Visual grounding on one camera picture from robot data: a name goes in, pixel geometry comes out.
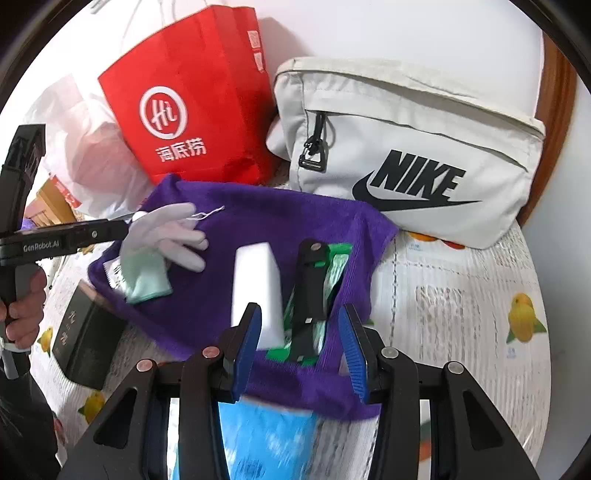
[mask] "light green cloth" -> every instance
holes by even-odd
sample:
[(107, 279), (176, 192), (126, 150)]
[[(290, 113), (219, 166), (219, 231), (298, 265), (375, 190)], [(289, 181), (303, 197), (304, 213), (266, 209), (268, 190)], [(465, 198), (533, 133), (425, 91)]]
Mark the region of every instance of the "light green cloth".
[(121, 257), (121, 275), (127, 303), (136, 304), (173, 292), (166, 261), (155, 248), (142, 247)]

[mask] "green packet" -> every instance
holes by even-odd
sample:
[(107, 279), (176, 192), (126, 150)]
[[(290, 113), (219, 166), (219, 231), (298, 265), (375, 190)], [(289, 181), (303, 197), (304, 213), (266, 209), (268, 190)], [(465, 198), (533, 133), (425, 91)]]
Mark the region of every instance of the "green packet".
[[(328, 269), (326, 271), (326, 277), (324, 278), (323, 286), (323, 299), (324, 299), (324, 311), (328, 314), (328, 309), (332, 304), (332, 301), (338, 291), (337, 285), (340, 283), (343, 272), (347, 262), (349, 261), (349, 255), (353, 246), (351, 244), (329, 244), (329, 253), (326, 262), (328, 262)], [(324, 267), (325, 262), (318, 262), (315, 267)], [(285, 362), (290, 355), (291, 348), (291, 320), (293, 318), (293, 299), (294, 292), (292, 290), (285, 313), (283, 315), (283, 325), (285, 329), (285, 346), (282, 348), (273, 348), (268, 350), (266, 358), (274, 360), (276, 362)], [(322, 347), (324, 346), (324, 338), (326, 336), (326, 322), (316, 322), (314, 324), (314, 350), (317, 354), (320, 354)], [(318, 355), (311, 358), (304, 358), (301, 362), (304, 367), (311, 367), (316, 364)]]

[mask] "hi logo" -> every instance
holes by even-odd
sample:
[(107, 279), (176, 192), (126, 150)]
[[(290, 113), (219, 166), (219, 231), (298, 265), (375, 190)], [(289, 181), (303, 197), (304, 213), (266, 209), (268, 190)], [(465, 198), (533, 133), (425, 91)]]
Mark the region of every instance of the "hi logo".
[[(480, 200), (452, 202), (445, 195), (448, 190), (454, 190), (457, 187), (456, 179), (461, 179), (466, 174), (466, 170), (410, 153), (404, 157), (402, 155), (402, 152), (392, 150), (369, 185), (415, 197), (420, 194), (421, 198), (384, 199), (373, 196), (368, 189), (368, 181), (375, 172), (372, 171), (353, 186), (352, 193), (355, 200), (367, 202), (380, 212), (480, 202)], [(435, 186), (436, 180), (441, 176), (443, 178)]]
[(139, 117), (146, 130), (163, 140), (172, 140), (187, 128), (187, 106), (181, 96), (168, 87), (152, 87), (139, 102)]

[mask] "black sleeve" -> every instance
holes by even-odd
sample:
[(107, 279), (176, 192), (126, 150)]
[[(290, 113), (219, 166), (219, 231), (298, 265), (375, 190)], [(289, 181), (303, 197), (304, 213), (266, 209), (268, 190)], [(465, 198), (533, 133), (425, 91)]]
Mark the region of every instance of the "black sleeve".
[(8, 380), (0, 370), (0, 476), (55, 480), (56, 452), (53, 413), (31, 374)]

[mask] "purple towel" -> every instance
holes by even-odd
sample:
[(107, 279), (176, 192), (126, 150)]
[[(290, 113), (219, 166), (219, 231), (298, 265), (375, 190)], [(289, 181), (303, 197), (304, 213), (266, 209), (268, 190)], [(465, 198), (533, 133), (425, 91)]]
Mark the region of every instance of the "purple towel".
[(30, 218), (22, 219), (21, 230), (33, 230), (34, 228), (37, 228), (37, 225), (35, 225), (35, 222), (33, 222), (33, 220), (31, 220)]
[(287, 407), (314, 410), (334, 419), (376, 416), (379, 407), (363, 405), (353, 392), (350, 378), (339, 375), (343, 348), (336, 313), (339, 306), (353, 303), (362, 319), (369, 317), (371, 276), (397, 227), (363, 202), (236, 183), (181, 181), (172, 175), (154, 190), (143, 209), (152, 211), (178, 202), (193, 202), (199, 212), (225, 206), (225, 210), (198, 224), (210, 242), (203, 253), (205, 271), (196, 274), (172, 265), (168, 272), (172, 295), (128, 305), (111, 290), (103, 269), (104, 262), (119, 254), (120, 244), (115, 244), (90, 266), (89, 276), (118, 313), (178, 359), (186, 359), (215, 344), (220, 332), (230, 326), (238, 247), (259, 242), (271, 244), (281, 271), (286, 303), (294, 286), (302, 240), (351, 243), (353, 249), (317, 365), (278, 363), (265, 359), (265, 352), (257, 352), (247, 394)]

